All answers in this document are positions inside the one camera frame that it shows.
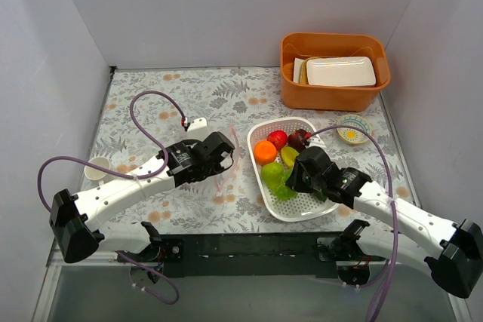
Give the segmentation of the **dark green avocado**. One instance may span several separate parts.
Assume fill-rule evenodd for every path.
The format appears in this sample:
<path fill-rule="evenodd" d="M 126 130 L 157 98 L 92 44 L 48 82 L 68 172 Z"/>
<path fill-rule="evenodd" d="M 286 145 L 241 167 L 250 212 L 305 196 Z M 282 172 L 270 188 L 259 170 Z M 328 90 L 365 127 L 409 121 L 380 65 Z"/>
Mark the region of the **dark green avocado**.
<path fill-rule="evenodd" d="M 312 192 L 312 196 L 320 202 L 326 202 L 326 200 L 328 199 L 327 195 L 324 192 L 320 192 L 317 190 Z"/>

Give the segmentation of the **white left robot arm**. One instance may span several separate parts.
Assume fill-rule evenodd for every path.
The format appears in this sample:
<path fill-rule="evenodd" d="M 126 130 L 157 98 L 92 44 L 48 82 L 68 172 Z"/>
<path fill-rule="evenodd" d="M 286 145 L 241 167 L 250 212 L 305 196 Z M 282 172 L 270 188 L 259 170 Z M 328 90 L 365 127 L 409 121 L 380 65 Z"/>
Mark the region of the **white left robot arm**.
<path fill-rule="evenodd" d="M 221 132 L 204 140 L 183 140 L 160 151 L 131 174 L 75 195 L 64 189 L 53 199 L 50 226 L 67 263 L 97 251 L 127 252 L 143 261 L 155 260 L 162 238 L 150 222 L 117 225 L 120 212 L 161 192 L 201 182 L 225 171 L 235 147 Z"/>

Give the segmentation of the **green grape bunch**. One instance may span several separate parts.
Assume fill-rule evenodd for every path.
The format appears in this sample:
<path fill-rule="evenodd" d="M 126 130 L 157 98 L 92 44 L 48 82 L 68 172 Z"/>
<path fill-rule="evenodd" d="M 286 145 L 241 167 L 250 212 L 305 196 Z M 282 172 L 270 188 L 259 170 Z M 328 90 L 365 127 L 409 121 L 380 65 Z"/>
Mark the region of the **green grape bunch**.
<path fill-rule="evenodd" d="M 291 173 L 292 169 L 284 171 L 280 176 L 279 181 L 275 184 L 272 193 L 279 201 L 289 201 L 297 197 L 297 193 L 290 187 L 286 186 L 286 182 L 291 176 Z"/>

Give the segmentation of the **dark purple fruit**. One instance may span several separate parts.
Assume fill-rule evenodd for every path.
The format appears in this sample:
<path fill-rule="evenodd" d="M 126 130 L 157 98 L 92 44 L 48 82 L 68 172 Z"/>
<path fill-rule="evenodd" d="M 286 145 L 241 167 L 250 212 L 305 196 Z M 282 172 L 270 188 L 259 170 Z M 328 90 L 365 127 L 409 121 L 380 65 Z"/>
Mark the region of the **dark purple fruit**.
<path fill-rule="evenodd" d="M 288 136 L 288 145 L 298 152 L 302 152 L 309 146 L 309 138 L 312 134 L 304 129 L 298 129 Z"/>

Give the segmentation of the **clear zip top bag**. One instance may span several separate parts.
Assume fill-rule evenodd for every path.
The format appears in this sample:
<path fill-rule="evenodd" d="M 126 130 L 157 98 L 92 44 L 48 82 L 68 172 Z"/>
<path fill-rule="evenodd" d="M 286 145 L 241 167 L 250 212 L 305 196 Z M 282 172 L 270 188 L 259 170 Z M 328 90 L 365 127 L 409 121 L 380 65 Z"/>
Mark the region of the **clear zip top bag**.
<path fill-rule="evenodd" d="M 231 156 L 226 156 L 221 163 L 224 171 L 216 176 L 209 176 L 206 180 L 201 182 L 190 183 L 184 186 L 185 190 L 193 192 L 197 195 L 221 197 L 227 190 L 227 186 L 233 176 L 236 175 L 236 169 L 241 159 L 241 146 L 238 135 L 235 132 L 233 125 L 223 125 L 221 129 L 209 124 L 208 130 L 210 132 L 219 131 L 223 133 L 227 139 L 234 145 L 234 151 Z"/>

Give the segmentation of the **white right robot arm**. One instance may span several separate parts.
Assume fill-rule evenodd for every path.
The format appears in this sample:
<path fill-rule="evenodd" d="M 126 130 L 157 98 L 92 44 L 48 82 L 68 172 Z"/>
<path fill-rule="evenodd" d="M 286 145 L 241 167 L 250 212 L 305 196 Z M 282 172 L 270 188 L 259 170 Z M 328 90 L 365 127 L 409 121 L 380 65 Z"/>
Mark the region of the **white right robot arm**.
<path fill-rule="evenodd" d="M 320 247 L 332 260 L 377 256 L 428 274 L 444 291 L 466 299 L 482 276 L 482 231 L 469 219 L 456 223 L 427 213 L 353 167 L 339 168 L 316 146 L 295 159 L 287 181 L 299 193 L 324 195 L 385 223 L 378 228 L 357 219 L 329 244 Z"/>

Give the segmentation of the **green pear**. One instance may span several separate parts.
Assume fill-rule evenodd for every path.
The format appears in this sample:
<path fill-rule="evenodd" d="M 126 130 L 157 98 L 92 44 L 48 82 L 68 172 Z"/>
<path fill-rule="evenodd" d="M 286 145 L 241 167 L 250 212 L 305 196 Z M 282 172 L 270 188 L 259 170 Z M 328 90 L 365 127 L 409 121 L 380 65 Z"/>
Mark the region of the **green pear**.
<path fill-rule="evenodd" d="M 273 161 L 261 167 L 260 177 L 266 186 L 274 191 L 279 187 L 284 171 L 280 163 Z"/>

